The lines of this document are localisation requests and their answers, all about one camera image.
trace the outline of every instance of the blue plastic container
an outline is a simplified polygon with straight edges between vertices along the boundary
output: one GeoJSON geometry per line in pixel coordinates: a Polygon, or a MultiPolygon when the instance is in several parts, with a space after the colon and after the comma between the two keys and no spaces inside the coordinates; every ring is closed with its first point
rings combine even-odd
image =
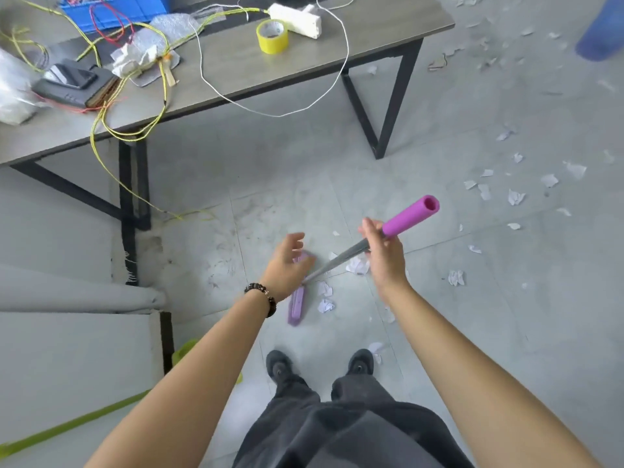
{"type": "MultiPolygon", "coordinates": [[[[106,3],[120,13],[128,16],[130,21],[150,22],[154,16],[169,13],[169,0],[106,0],[106,3]]],[[[78,27],[85,33],[96,31],[89,13],[91,6],[95,6],[93,9],[93,16],[100,30],[119,28],[120,25],[117,16],[119,16],[123,23],[128,23],[123,16],[119,14],[115,16],[116,13],[109,10],[106,6],[103,6],[102,2],[99,0],[80,3],[78,5],[70,5],[67,3],[67,0],[62,0],[60,4],[60,8],[65,11],[65,14],[69,16],[74,23],[78,24],[78,27]]]]}
{"type": "Polygon", "coordinates": [[[598,62],[624,46],[624,0],[606,0],[602,11],[576,46],[577,54],[598,62]]]}

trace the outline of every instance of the black smartphone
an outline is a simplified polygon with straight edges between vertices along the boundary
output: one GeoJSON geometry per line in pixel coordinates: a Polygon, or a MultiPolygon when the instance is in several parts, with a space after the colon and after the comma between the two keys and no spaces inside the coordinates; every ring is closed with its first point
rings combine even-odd
{"type": "Polygon", "coordinates": [[[65,64],[54,64],[44,73],[48,82],[83,90],[90,86],[98,76],[90,70],[78,69],[65,64]]]}

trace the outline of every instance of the desk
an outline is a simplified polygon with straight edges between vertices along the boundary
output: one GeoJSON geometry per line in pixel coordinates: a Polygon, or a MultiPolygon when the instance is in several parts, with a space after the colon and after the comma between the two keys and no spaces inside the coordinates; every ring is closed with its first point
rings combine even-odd
{"type": "MultiPolygon", "coordinates": [[[[325,0],[323,3],[326,6],[337,6],[346,1],[348,0],[325,0]]],[[[32,22],[26,21],[26,25],[36,26],[40,32],[67,33],[68,23],[65,19],[36,12],[34,9],[28,12],[31,14],[27,16],[37,19],[27,19],[32,22]]],[[[454,22],[437,0],[355,0],[351,5],[337,10],[336,15],[344,22],[351,50],[342,72],[342,81],[372,152],[379,159],[386,153],[423,38],[451,29],[454,22]],[[377,136],[349,77],[349,69],[399,56],[402,57],[401,64],[386,118],[381,133],[377,136]]],[[[318,40],[291,33],[290,46],[279,55],[266,55],[260,51],[255,34],[257,22],[202,37],[206,78],[227,97],[241,100],[337,73],[346,55],[344,33],[339,23],[327,13],[322,13],[321,17],[323,34],[318,40]]],[[[226,103],[200,78],[197,50],[194,40],[176,50],[184,62],[174,70],[174,75],[180,82],[172,89],[170,105],[162,121],[226,103]]],[[[162,86],[159,82],[145,88],[136,88],[129,84],[122,96],[125,97],[123,103],[114,106],[107,117],[113,128],[131,132],[147,124],[162,107],[162,86]]],[[[314,108],[323,108],[323,102],[319,102],[314,108]]],[[[133,197],[126,190],[121,189],[120,207],[116,207],[35,162],[44,155],[87,144],[93,121],[93,115],[76,115],[68,111],[48,109],[40,111],[21,126],[0,124],[0,165],[8,164],[29,177],[121,220],[124,247],[129,253],[126,264],[129,271],[134,271],[136,275],[136,264],[133,265],[132,262],[136,261],[134,231],[150,229],[149,207],[140,201],[136,216],[133,197]]],[[[96,139],[107,137],[108,133],[98,133],[96,139]]],[[[144,141],[135,143],[133,147],[125,143],[119,144],[119,176],[121,182],[149,200],[147,145],[144,141]]]]}

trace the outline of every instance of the person's right arm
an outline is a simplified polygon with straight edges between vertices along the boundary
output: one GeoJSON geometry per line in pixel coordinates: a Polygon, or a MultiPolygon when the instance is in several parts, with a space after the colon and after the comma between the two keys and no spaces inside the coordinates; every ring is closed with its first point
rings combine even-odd
{"type": "Polygon", "coordinates": [[[398,238],[364,219],[370,270],[482,468],[599,467],[572,432],[412,289],[398,238]]]}

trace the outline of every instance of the black shoe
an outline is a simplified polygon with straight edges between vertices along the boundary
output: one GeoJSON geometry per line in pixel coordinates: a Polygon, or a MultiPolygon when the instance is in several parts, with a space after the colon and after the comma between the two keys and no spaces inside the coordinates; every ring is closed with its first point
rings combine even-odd
{"type": "Polygon", "coordinates": [[[375,369],[375,359],[367,349],[357,350],[349,360],[347,374],[372,374],[375,369]]]}
{"type": "Polygon", "coordinates": [[[266,371],[269,373],[271,379],[275,381],[275,384],[279,384],[294,374],[292,372],[293,362],[281,351],[272,350],[266,358],[266,371]]]}

